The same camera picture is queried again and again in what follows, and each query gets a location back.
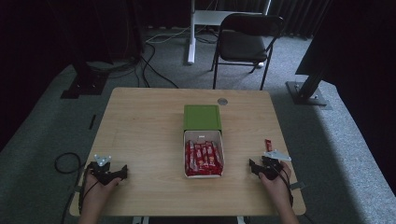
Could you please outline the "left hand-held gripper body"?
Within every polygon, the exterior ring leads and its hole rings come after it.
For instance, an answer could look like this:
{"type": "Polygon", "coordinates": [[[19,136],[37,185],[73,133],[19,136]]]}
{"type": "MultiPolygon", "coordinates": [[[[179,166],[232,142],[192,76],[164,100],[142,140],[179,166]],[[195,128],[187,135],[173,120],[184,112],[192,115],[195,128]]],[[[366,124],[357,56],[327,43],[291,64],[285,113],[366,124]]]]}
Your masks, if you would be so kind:
{"type": "Polygon", "coordinates": [[[91,161],[88,168],[90,169],[90,173],[104,186],[110,183],[113,180],[115,175],[120,174],[120,171],[110,172],[110,156],[100,156],[95,154],[93,156],[94,161],[91,161]]]}

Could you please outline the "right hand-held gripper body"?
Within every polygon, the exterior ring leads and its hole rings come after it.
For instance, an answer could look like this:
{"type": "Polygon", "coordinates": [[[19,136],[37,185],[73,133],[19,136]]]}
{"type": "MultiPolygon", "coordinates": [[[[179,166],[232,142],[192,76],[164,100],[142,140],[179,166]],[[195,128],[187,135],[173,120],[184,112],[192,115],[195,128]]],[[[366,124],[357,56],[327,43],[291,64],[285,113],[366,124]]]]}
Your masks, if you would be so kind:
{"type": "Polygon", "coordinates": [[[283,166],[280,164],[280,161],[291,161],[291,157],[289,155],[283,154],[276,149],[263,153],[263,173],[269,180],[274,180],[275,178],[277,178],[280,172],[283,170],[283,166]]]}

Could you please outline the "row of red packets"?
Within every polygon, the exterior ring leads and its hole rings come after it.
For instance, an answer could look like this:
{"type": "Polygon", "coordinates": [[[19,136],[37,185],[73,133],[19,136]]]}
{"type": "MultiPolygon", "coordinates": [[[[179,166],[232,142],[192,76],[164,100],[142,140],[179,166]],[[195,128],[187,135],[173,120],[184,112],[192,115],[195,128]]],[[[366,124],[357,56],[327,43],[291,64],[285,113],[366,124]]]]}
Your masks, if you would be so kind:
{"type": "Polygon", "coordinates": [[[184,149],[186,177],[222,176],[224,159],[222,148],[214,141],[194,143],[189,140],[184,149]]]}

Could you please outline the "person's left hand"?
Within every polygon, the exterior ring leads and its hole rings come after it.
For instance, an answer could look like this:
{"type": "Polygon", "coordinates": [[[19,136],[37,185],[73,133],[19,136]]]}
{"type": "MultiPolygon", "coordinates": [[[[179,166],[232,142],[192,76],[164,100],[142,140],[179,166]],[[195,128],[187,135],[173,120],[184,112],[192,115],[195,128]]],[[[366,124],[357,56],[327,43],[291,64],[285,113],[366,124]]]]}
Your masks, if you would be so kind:
{"type": "Polygon", "coordinates": [[[90,171],[85,174],[84,180],[85,184],[81,193],[83,212],[102,210],[114,188],[122,181],[121,178],[116,177],[104,185],[90,171]]]}

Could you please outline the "person's right hand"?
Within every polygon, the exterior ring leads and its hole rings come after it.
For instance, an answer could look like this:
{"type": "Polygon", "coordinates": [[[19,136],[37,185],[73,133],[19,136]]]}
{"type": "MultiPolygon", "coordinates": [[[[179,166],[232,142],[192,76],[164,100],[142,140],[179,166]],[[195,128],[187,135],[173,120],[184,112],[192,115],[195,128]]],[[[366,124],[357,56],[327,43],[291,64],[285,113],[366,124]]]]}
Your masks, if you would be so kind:
{"type": "Polygon", "coordinates": [[[275,203],[277,198],[289,197],[290,200],[290,191],[287,184],[290,180],[291,169],[283,161],[280,164],[283,166],[283,171],[281,176],[274,180],[269,180],[263,173],[260,173],[260,180],[273,203],[275,203]]]}

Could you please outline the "black metal stand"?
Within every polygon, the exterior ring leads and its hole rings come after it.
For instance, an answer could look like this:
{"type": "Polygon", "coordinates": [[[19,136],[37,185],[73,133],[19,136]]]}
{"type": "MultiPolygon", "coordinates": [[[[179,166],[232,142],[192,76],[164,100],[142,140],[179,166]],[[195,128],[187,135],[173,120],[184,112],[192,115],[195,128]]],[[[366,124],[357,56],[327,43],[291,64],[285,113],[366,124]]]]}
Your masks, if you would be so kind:
{"type": "Polygon", "coordinates": [[[297,102],[313,99],[320,81],[353,103],[390,103],[396,97],[396,0],[332,0],[304,55],[297,102]]]}
{"type": "Polygon", "coordinates": [[[95,0],[59,0],[64,14],[64,37],[68,57],[77,75],[63,98],[78,98],[82,94],[100,95],[107,74],[93,71],[88,62],[108,61],[101,22],[95,0]]]}

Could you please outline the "black folding chair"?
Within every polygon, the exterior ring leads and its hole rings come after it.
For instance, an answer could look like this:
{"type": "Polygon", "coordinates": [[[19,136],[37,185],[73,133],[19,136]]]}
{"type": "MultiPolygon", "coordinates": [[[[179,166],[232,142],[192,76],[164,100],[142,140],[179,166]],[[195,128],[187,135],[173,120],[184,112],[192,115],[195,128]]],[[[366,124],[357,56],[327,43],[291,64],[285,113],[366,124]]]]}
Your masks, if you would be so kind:
{"type": "Polygon", "coordinates": [[[212,88],[217,86],[219,65],[252,66],[252,74],[260,63],[265,63],[260,90],[267,76],[274,44],[284,29],[284,19],[262,14],[232,13],[219,26],[211,70],[212,88]]]}

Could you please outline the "white desk frame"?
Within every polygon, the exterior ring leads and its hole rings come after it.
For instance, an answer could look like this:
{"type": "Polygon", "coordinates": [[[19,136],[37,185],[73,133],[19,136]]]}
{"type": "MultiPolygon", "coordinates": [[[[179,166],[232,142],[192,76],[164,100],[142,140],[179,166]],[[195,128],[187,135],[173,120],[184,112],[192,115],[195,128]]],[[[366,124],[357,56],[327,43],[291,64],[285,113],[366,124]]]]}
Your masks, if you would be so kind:
{"type": "Polygon", "coordinates": [[[195,50],[196,50],[196,38],[195,38],[195,26],[196,25],[209,25],[218,26],[221,22],[229,15],[233,14],[232,11],[217,11],[217,10],[200,10],[195,8],[195,0],[191,1],[191,18],[190,18],[190,44],[188,51],[188,64],[195,63],[195,50]]]}

